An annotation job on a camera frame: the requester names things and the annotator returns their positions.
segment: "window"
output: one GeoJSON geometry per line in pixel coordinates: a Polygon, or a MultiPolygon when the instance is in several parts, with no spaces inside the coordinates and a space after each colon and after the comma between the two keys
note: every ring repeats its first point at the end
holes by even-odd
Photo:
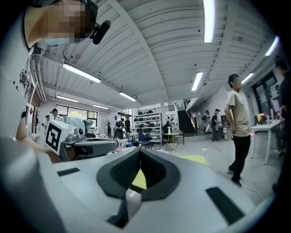
{"type": "Polygon", "coordinates": [[[62,105],[56,105],[55,108],[58,110],[59,115],[61,117],[63,117],[63,116],[77,117],[77,118],[80,118],[82,120],[91,120],[94,122],[91,127],[97,127],[97,115],[98,115],[98,113],[95,111],[87,111],[84,109],[66,107],[66,106],[62,106],[62,105]]]}
{"type": "Polygon", "coordinates": [[[271,109],[274,108],[272,101],[278,101],[281,106],[279,84],[274,76],[274,73],[269,73],[253,86],[256,100],[260,113],[271,115],[271,109]]]}

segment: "staircase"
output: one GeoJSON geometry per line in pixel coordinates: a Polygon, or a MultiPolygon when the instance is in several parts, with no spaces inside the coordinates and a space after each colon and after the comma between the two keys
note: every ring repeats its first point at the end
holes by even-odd
{"type": "Polygon", "coordinates": [[[185,110],[178,111],[179,118],[179,129],[183,133],[194,133],[195,129],[192,125],[191,119],[189,118],[187,112],[185,110]]]}

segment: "chair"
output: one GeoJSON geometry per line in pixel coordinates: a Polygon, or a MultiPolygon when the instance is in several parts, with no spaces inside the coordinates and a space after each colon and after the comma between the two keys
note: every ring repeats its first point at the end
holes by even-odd
{"type": "Polygon", "coordinates": [[[183,138],[183,146],[185,145],[184,143],[184,133],[181,130],[174,130],[174,133],[179,133],[179,135],[175,136],[175,138],[182,137],[183,138]]]}
{"type": "Polygon", "coordinates": [[[143,133],[138,133],[138,141],[141,144],[141,148],[142,148],[142,146],[145,146],[145,149],[146,149],[146,146],[148,146],[148,148],[150,148],[151,142],[145,141],[145,140],[146,140],[145,135],[143,133]]]}

